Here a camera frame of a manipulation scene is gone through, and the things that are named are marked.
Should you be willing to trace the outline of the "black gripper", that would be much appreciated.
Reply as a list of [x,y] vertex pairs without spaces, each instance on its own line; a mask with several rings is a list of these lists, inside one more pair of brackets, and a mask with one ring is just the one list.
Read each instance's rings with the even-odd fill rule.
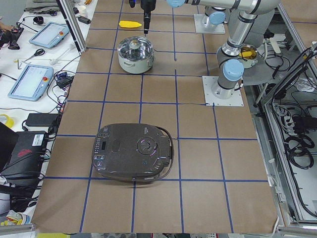
[[140,6],[144,11],[144,34],[148,34],[151,22],[151,11],[155,10],[156,0],[141,0]]

